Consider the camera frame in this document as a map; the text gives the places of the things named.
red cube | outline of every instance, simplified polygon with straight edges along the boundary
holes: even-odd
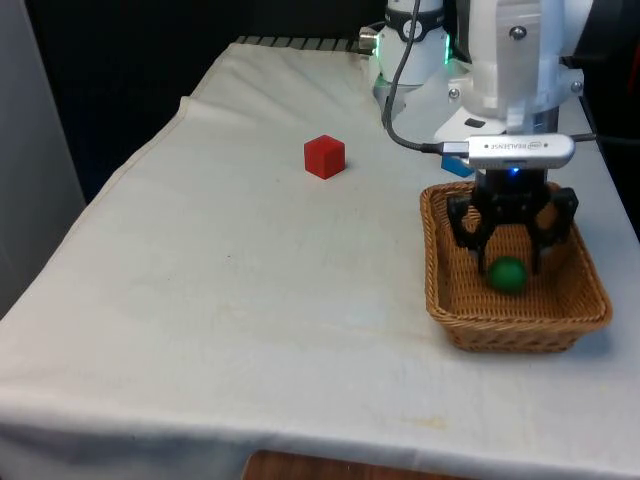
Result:
[[[345,147],[344,143],[323,135],[311,140],[304,145],[304,168],[326,180],[344,170]]]

wicker basket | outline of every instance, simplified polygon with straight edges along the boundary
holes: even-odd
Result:
[[[473,183],[438,185],[421,197],[426,247],[427,310],[464,350],[561,352],[582,335],[605,327],[613,313],[595,267],[575,225],[569,240],[542,257],[540,273],[531,275],[516,296],[491,289],[478,274],[469,252],[459,248],[447,216],[447,197],[471,193]],[[541,225],[555,211],[540,213]],[[469,212],[473,230],[479,215]],[[523,226],[496,229],[486,251],[487,265],[501,256],[521,259],[531,273],[531,243]]]

table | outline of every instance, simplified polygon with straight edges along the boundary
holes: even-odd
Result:
[[[420,192],[456,177],[387,138],[366,70],[251,45],[216,61],[0,322],[0,476],[231,479],[261,449],[640,475],[640,247],[597,147],[551,179],[581,200],[612,326],[562,355],[458,351],[425,312],[419,215]],[[423,118],[399,117],[402,134],[442,122],[441,80],[407,97]],[[588,128],[577,102],[560,124]],[[326,182],[303,168],[321,134],[347,145]]]
[[[242,480],[462,480],[358,463],[277,452],[252,455]]]

gray wall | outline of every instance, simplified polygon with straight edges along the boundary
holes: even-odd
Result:
[[[22,0],[0,1],[0,317],[84,207]]]

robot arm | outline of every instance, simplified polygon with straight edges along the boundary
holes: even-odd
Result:
[[[416,16],[406,16],[416,5],[427,27]],[[584,79],[580,70],[562,65],[561,56],[584,49],[589,38],[586,31],[601,23],[603,11],[617,6],[625,12],[623,7],[628,5],[637,8],[640,2],[458,0],[461,31],[457,44],[467,53],[470,67],[450,82],[449,96],[462,106],[440,130],[442,140],[453,142],[438,146],[398,137],[390,111],[398,83],[424,83],[444,63],[444,43],[439,40],[446,43],[446,36],[437,22],[443,5],[438,0],[390,0],[378,44],[382,76],[387,81],[393,78],[391,105],[383,115],[385,126],[398,143],[423,152],[466,157],[468,165],[483,169],[476,174],[472,194],[449,198],[447,205],[455,239],[460,247],[477,254],[481,273],[486,245],[500,225],[526,226],[534,272],[541,252],[566,239],[578,199],[570,188],[551,189],[547,170],[564,166],[573,156],[575,144],[569,137],[549,133],[557,129],[558,107],[570,96],[582,93]],[[429,24],[426,19],[434,17],[436,22]],[[413,41],[408,38],[411,31]],[[482,136],[487,133],[483,130],[486,125],[494,129],[489,132],[492,136]],[[549,203],[556,207],[558,216],[551,226],[541,228],[536,218]],[[463,225],[470,207],[481,215],[474,232]]]

